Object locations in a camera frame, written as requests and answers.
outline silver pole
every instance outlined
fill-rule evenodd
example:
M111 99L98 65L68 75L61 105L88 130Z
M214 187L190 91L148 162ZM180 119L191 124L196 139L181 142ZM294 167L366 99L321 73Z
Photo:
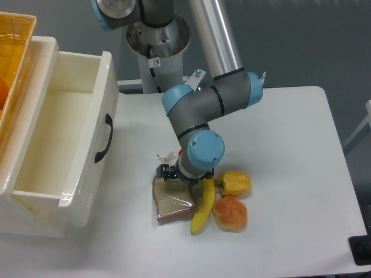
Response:
M221 0L190 0L212 77L242 68L230 22Z
M367 115L363 121L355 128L355 130L345 140L343 146L344 156L348 155L350 151L370 132L371 121Z

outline yellow bell pepper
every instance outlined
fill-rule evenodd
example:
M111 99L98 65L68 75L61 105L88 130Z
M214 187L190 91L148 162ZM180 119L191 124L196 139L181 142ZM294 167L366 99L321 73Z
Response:
M215 202L216 188L214 180L207 180L204 178L201 181L201 184L203 187L202 201L199 210L195 213L192 219L192 235L197 235L202 231L202 228L205 226Z
M240 171L222 172L216 182L221 195L239 195L251 189L250 176Z

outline bell pepper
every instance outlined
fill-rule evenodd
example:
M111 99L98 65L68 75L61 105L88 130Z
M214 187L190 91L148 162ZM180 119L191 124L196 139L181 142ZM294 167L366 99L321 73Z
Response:
M222 172L216 181L221 195L239 195L251 189L250 176L240 171Z
M241 232L248 223L248 210L235 196L216 200L213 212L218 227L227 232Z

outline black handle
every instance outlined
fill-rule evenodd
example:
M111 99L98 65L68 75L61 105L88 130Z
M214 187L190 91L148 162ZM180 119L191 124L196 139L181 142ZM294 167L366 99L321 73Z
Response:
M108 124L111 127L110 137L108 138L108 143L107 143L106 148L103 151L97 152L97 154L95 154L94 163L98 163L99 161L103 159L103 157L106 155L111 145L112 135L114 133L114 123L112 121L110 114L108 113L106 114L106 124Z

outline plastic bag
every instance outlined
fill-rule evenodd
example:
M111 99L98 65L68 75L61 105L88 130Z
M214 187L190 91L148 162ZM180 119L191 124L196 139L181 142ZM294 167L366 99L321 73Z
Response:
M152 194L158 222L178 220L186 215L193 215L198 210L188 181L154 178Z

